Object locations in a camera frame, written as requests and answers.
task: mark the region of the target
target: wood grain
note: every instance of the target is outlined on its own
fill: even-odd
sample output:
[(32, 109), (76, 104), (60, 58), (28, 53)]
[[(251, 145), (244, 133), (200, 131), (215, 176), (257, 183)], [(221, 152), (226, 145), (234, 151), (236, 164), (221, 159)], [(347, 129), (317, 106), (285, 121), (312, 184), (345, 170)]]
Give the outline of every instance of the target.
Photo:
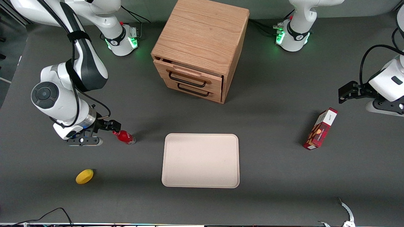
[(241, 36), (238, 41), (237, 49), (233, 56), (233, 62), (231, 63), (231, 65), (229, 67), (229, 73), (223, 79), (223, 92), (222, 92), (222, 102), (223, 103), (225, 102), (227, 93), (229, 92), (230, 84), (231, 84), (231, 81), (233, 80), (233, 76), (236, 71), (237, 63), (238, 63), (238, 60), (241, 55), (241, 50), (243, 49), (243, 43), (244, 43), (244, 37), (246, 34), (246, 29), (247, 29), (248, 17), (246, 17), (245, 19), (246, 19), (245, 24), (244, 24)]
[(173, 65), (167, 62), (163, 61), (158, 61), (154, 60), (154, 65), (157, 68), (158, 73), (160, 74), (160, 77), (163, 78), (164, 80), (172, 80), (169, 78), (168, 74), (169, 72), (172, 72), (172, 77), (178, 78), (184, 81), (188, 81), (191, 83), (195, 83), (198, 85), (203, 85), (205, 83), (205, 86), (203, 88), (199, 88), (196, 86), (192, 86), (183, 82), (175, 81), (172, 80), (173, 82), (184, 84), (190, 87), (194, 87), (199, 90), (204, 90), (208, 92), (215, 93), (217, 95), (221, 94), (222, 90), (222, 78), (209, 75), (206, 73), (198, 72), (192, 69), (187, 69), (181, 66)]
[(249, 10), (208, 0), (178, 0), (152, 55), (227, 75)]
[[(217, 103), (221, 103), (221, 95), (220, 95), (220, 94), (215, 94), (215, 93), (209, 92), (208, 96), (203, 97), (203, 96), (196, 95), (196, 94), (194, 94), (194, 93), (187, 92), (187, 91), (184, 91), (184, 90), (179, 89), (179, 88), (178, 88), (178, 83), (175, 82), (175, 81), (172, 81), (172, 80), (164, 80), (164, 83), (166, 83), (166, 85), (167, 85), (168, 88), (171, 88), (171, 89), (174, 89), (174, 90), (177, 90), (177, 91), (181, 91), (181, 92), (184, 92), (184, 93), (187, 93), (187, 94), (190, 94), (190, 95), (199, 97), (199, 98), (203, 98), (203, 99), (207, 99), (207, 100), (214, 101), (214, 102), (217, 102)], [(188, 90), (192, 90), (192, 91), (195, 91), (195, 92), (198, 92), (198, 93), (201, 93), (201, 94), (207, 94), (207, 93), (208, 93), (207, 91), (199, 90), (199, 89), (190, 87), (190, 86), (188, 86), (188, 85), (180, 84), (180, 86), (181, 86), (182, 88), (185, 88), (185, 89), (188, 89)]]

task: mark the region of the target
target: lemon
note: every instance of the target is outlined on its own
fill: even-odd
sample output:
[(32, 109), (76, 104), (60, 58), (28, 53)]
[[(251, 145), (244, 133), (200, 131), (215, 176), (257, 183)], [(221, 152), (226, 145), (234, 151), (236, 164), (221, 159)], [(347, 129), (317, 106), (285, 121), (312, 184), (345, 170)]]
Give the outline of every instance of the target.
[(85, 184), (91, 180), (94, 176), (94, 171), (92, 169), (83, 170), (76, 177), (76, 183), (79, 185)]

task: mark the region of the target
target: drawer handle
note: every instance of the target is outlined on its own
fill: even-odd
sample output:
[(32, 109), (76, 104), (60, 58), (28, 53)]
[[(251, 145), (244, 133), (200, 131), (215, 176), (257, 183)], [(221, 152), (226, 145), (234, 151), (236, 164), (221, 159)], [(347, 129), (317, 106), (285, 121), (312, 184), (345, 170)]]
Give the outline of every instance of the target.
[(202, 94), (202, 93), (199, 93), (199, 92), (196, 92), (196, 91), (193, 91), (193, 90), (188, 90), (188, 89), (186, 89), (186, 88), (182, 88), (182, 87), (180, 87), (179, 85), (180, 85), (180, 84), (177, 84), (177, 88), (178, 88), (179, 90), (184, 90), (184, 91), (186, 91), (186, 92), (190, 92), (190, 93), (193, 93), (193, 94), (196, 94), (196, 95), (200, 95), (200, 96), (202, 96), (202, 97), (207, 97), (207, 96), (209, 95), (209, 92), (208, 92), (207, 94)]
[(206, 81), (204, 81), (202, 85), (199, 85), (199, 84), (195, 84), (195, 83), (192, 83), (192, 82), (188, 82), (188, 81), (186, 81), (186, 80), (181, 80), (181, 79), (172, 77), (171, 74), (172, 74), (172, 72), (170, 72), (170, 73), (168, 74), (168, 77), (169, 77), (170, 79), (175, 80), (175, 81), (178, 81), (178, 82), (182, 82), (182, 83), (184, 83), (184, 84), (189, 84), (189, 85), (192, 85), (192, 86), (195, 86), (195, 87), (198, 87), (198, 88), (203, 88), (203, 87), (205, 87), (205, 85), (206, 85)]

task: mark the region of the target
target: gray tabletop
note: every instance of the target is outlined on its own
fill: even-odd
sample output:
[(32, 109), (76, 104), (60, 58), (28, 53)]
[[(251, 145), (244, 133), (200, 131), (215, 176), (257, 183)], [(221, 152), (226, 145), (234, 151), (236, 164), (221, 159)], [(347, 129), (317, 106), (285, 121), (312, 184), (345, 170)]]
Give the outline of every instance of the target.
[[(341, 225), (348, 216), (336, 202), (340, 196), (359, 226), (402, 226), (404, 119), (367, 112), (368, 100), (339, 105), (337, 98), (340, 86), (357, 80), (364, 52), (391, 44), (394, 14), (318, 19), (298, 53), (283, 51), (249, 24), (224, 105), (164, 85), (150, 56), (163, 26), (144, 24), (139, 49), (126, 57), (114, 56), (97, 28), (86, 27), (109, 72), (105, 87), (88, 93), (139, 140), (127, 146), (101, 131), (99, 147), (66, 146), (31, 103), (41, 69), (69, 59), (71, 46), (61, 28), (28, 27), (0, 111), (0, 222), (38, 218), (62, 206), (77, 223)], [(394, 55), (374, 50), (366, 77)], [(316, 118), (329, 107), (339, 113), (323, 146), (304, 149)], [(236, 134), (240, 185), (163, 186), (164, 138), (173, 132)], [(96, 177), (76, 184), (88, 168)], [(66, 219), (55, 213), (43, 221)]]

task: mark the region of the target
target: wooden drawer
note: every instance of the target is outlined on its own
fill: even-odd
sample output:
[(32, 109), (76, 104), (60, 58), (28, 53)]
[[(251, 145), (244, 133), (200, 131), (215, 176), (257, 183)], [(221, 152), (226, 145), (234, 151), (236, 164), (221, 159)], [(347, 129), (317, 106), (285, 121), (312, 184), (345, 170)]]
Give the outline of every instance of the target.
[(206, 92), (214, 93), (219, 96), (222, 94), (222, 77), (174, 65), (165, 62), (162, 59), (155, 59), (154, 65), (156, 66), (161, 78), (165, 81), (181, 84), (180, 88), (195, 88), (198, 91), (204, 91), (202, 94), (206, 94)]
[(221, 103), (221, 95), (220, 94), (215, 94), (215, 93), (211, 93), (208, 91), (204, 91), (204, 90), (200, 90), (200, 89), (196, 89), (194, 87), (188, 86), (187, 84), (182, 84), (182, 83), (177, 83), (174, 80), (165, 80), (164, 79), (164, 83), (166, 83), (167, 87), (177, 90), (177, 91), (181, 91), (190, 95), (194, 95), (197, 96), (199, 98), (203, 98), (203, 99), (207, 99), (207, 100), (211, 100), (217, 103)]

